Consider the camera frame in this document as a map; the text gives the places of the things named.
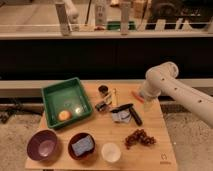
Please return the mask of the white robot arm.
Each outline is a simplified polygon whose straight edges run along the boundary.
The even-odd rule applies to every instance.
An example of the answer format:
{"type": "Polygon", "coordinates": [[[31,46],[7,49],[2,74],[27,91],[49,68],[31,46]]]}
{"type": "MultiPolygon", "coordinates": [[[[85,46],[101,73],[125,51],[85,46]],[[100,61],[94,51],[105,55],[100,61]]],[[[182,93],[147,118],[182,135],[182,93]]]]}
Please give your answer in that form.
{"type": "Polygon", "coordinates": [[[165,62],[146,71],[139,95],[151,101],[165,93],[213,128],[213,97],[176,79],[179,74],[174,62],[165,62]]]}

